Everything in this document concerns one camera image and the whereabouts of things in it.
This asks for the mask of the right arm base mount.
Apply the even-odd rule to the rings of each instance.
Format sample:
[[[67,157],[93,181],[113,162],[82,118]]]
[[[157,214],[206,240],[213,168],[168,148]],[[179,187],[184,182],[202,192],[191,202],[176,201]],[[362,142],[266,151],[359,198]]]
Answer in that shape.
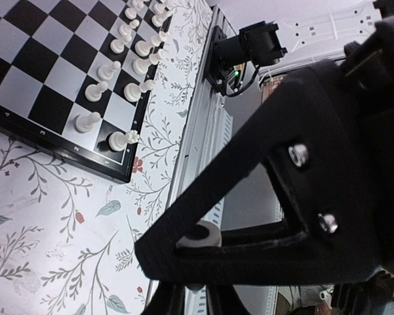
[[[228,77],[233,67],[249,60],[242,35],[227,38],[221,27],[214,26],[208,46],[204,78],[215,92],[225,96]]]

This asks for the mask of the white pawn seventh row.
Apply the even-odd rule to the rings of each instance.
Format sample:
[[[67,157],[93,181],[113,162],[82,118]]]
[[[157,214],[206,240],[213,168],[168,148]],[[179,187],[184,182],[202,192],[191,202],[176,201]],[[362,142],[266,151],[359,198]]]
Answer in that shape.
[[[80,133],[88,133],[92,131],[94,126],[101,120],[101,115],[98,112],[93,112],[88,115],[79,115],[75,120],[75,128]]]

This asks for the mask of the white pawn fourth row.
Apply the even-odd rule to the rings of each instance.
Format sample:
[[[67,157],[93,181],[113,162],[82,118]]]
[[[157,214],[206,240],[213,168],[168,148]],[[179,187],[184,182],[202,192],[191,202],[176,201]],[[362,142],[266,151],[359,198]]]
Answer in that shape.
[[[140,21],[134,19],[129,24],[120,25],[118,31],[121,36],[130,35],[132,31],[135,30],[139,25],[140,25]]]

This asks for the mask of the white knight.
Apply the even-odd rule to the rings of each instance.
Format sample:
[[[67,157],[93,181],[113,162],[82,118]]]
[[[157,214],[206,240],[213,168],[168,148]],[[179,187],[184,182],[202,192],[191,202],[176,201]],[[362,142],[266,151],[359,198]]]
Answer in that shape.
[[[129,83],[124,88],[124,96],[130,102],[136,102],[140,99],[143,93],[152,91],[155,88],[156,84],[155,81],[149,79],[139,85],[135,83]]]

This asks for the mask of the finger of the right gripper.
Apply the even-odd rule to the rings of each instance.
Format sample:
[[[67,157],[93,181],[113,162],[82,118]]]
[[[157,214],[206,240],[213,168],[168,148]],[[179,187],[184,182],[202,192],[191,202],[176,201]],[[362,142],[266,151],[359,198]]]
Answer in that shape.
[[[287,75],[136,242],[144,274],[173,283],[365,280],[377,270],[376,183],[341,69]],[[177,248],[199,221],[220,247]]]

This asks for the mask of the white pawn fifth row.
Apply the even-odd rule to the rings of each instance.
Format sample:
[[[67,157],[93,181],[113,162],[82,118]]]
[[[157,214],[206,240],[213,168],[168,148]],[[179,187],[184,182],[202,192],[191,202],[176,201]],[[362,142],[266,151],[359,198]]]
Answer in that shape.
[[[138,16],[138,13],[141,11],[141,9],[141,7],[128,7],[125,10],[125,16],[131,20],[134,20]]]

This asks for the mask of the white chess piece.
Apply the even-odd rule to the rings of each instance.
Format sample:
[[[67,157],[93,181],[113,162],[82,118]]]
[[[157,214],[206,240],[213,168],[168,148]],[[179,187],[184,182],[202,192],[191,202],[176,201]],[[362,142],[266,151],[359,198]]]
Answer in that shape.
[[[160,61],[167,57],[167,51],[164,49],[158,50],[156,53],[151,53],[147,59],[137,59],[133,62],[133,70],[138,75],[145,75],[150,66],[156,66]]]
[[[151,18],[151,21],[155,27],[161,27],[165,20],[167,20],[169,17],[173,15],[173,12],[170,11],[165,11],[161,14],[156,14]]]

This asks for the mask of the white pawn sixth row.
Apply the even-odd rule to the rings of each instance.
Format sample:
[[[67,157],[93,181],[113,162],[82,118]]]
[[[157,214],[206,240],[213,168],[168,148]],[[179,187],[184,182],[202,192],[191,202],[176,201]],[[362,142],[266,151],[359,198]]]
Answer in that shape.
[[[144,1],[143,0],[132,0],[131,1],[132,7],[135,8],[137,11],[140,11],[144,7]]]

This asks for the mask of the white piece corner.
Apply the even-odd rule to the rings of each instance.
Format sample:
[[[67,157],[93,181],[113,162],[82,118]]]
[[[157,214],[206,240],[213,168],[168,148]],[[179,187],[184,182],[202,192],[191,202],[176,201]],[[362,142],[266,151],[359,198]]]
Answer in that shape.
[[[166,11],[167,3],[168,3],[167,1],[164,1],[164,2],[162,2],[162,3],[156,2],[156,3],[153,5],[153,11],[154,11],[154,13],[155,13],[155,14],[163,14],[163,13]]]

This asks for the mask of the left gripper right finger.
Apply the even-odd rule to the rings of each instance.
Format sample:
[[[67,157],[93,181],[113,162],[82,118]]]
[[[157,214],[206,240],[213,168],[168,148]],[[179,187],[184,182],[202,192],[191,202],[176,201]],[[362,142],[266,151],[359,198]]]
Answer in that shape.
[[[208,285],[208,314],[245,315],[248,310],[232,285]]]

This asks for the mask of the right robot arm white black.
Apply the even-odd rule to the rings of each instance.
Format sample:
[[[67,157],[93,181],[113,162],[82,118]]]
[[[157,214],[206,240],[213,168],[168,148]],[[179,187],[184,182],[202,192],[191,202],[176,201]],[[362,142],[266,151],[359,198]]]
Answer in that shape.
[[[394,275],[394,1],[273,26],[266,55],[349,39],[283,82],[136,242],[144,274],[179,284],[338,284]],[[262,165],[284,219],[191,238]]]

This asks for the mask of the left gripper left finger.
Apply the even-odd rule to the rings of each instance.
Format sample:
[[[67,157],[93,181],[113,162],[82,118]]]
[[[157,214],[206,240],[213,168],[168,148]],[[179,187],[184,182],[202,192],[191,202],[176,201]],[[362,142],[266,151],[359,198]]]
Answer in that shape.
[[[160,282],[144,315],[184,315],[185,292],[183,284]]]

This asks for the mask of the white rook corner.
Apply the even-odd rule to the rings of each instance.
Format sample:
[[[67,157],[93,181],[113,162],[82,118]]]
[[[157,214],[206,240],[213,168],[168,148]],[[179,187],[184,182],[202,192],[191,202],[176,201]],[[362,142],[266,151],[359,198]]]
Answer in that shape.
[[[136,144],[138,143],[140,139],[140,135],[138,134],[138,131],[136,130],[130,130],[126,132],[125,134],[116,131],[112,134],[110,134],[108,143],[109,147],[116,152],[121,152],[123,151],[129,144]]]

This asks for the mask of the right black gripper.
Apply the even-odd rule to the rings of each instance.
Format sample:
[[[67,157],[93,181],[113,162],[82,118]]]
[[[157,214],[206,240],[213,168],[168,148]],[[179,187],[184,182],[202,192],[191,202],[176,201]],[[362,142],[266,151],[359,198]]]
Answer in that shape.
[[[374,1],[373,5],[382,18],[363,43],[344,46],[341,69],[359,95],[359,125],[382,189],[382,204],[375,214],[382,267],[394,275],[394,1]]]

